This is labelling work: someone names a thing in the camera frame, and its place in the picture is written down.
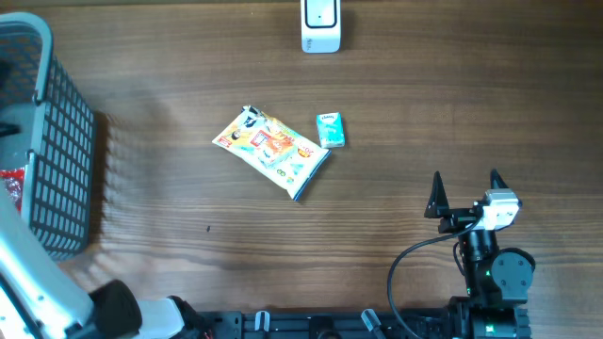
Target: plastic basket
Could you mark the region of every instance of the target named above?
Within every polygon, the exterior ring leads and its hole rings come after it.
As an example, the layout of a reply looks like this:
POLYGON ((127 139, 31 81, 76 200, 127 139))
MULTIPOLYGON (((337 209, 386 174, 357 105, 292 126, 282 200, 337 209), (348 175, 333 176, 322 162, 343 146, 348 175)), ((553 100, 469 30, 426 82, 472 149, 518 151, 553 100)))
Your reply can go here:
POLYGON ((0 15, 0 169, 25 167, 22 218, 55 260, 88 245, 96 120, 53 54, 48 24, 0 15))

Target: white device with black screen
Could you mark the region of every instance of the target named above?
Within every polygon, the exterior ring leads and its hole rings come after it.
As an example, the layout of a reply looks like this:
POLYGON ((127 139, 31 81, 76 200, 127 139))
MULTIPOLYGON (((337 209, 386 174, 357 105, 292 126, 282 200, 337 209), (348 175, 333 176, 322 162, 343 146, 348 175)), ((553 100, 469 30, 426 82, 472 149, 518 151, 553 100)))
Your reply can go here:
POLYGON ((333 53, 341 44, 341 0, 301 0, 301 48, 333 53))

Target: red plastic wrapper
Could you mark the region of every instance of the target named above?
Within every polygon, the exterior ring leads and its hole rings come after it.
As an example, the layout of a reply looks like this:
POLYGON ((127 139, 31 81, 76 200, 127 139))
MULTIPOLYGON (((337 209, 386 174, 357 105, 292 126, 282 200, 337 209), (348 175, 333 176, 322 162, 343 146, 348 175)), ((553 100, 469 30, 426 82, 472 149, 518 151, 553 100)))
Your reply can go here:
POLYGON ((4 180, 4 184, 7 187, 8 196, 15 203, 17 210, 21 212, 21 198, 23 197, 25 169, 0 169, 0 178, 4 180))

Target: wire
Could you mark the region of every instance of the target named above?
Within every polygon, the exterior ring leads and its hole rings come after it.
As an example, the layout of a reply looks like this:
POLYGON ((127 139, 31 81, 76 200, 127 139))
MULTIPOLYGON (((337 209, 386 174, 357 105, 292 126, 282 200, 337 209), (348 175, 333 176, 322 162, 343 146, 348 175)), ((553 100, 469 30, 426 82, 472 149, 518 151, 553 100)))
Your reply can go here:
POLYGON ((396 317, 396 319, 398 320, 398 322, 401 324, 401 326, 410 334, 413 335, 414 338, 416 339, 423 339, 420 336, 418 336, 418 334, 416 334, 413 330, 411 330, 410 327, 408 327, 408 325, 404 322, 404 319, 402 319, 402 316, 399 314, 398 312, 398 308, 396 307, 396 304, 394 303, 394 296, 392 294, 392 280, 394 279, 394 271, 396 270, 396 267, 398 266, 399 262, 410 252, 412 252, 413 250, 416 249, 420 249, 423 246, 427 246, 427 245, 431 245, 431 244, 435 244, 437 242, 440 241, 445 241, 445 240, 449 240, 455 237, 459 237, 463 234, 466 234, 468 232, 471 232, 471 230, 473 230, 475 228, 475 226, 477 225, 477 222, 474 222, 471 226, 465 228, 464 230, 455 233, 455 234, 448 234, 448 235, 443 235, 443 236, 439 236, 433 239, 429 239, 429 240, 425 240, 423 242, 420 242, 418 244, 414 244, 413 246, 409 247, 408 249, 404 250, 404 252, 400 253, 399 256, 396 258, 396 260, 394 260, 394 263, 392 264, 391 268, 389 268, 389 274, 387 275, 387 299, 389 301, 389 307, 392 308, 392 313, 394 314, 394 316, 396 317))
POLYGON ((456 244, 454 244, 454 246, 452 247, 452 255, 454 255, 454 262, 456 263, 456 267, 459 268, 459 271, 461 272, 461 274, 464 276, 464 269, 463 266, 461 266, 461 262, 459 261, 459 257, 456 254, 456 248, 459 247, 459 242, 457 241, 456 244))

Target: gray basket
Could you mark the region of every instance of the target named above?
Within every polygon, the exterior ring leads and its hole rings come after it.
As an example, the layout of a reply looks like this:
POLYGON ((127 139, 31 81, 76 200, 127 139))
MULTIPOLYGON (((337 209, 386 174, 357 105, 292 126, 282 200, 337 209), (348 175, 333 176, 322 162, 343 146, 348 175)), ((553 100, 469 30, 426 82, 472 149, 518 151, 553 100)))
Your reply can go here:
POLYGON ((48 24, 0 15, 0 169, 25 167, 22 218, 55 260, 88 245, 96 120, 53 55, 48 24))

